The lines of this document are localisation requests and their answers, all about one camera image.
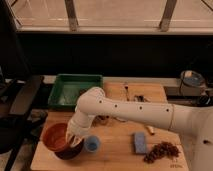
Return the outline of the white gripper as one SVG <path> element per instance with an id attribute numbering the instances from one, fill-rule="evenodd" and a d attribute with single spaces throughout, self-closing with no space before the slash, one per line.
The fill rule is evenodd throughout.
<path id="1" fill-rule="evenodd" d="M 88 128 L 79 126 L 73 120 L 70 120 L 65 135 L 66 142 L 71 148 L 74 148 L 88 135 L 88 132 Z"/>

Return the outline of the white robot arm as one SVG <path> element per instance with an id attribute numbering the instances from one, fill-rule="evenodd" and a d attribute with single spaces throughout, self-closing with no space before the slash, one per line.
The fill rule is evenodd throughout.
<path id="1" fill-rule="evenodd" d="M 97 115 L 123 118 L 194 136 L 192 171 L 213 171 L 213 106 L 113 100 L 105 96 L 102 88 L 93 87 L 78 98 L 75 113 L 68 121 L 66 140 L 71 146 L 76 146 L 88 134 Z"/>

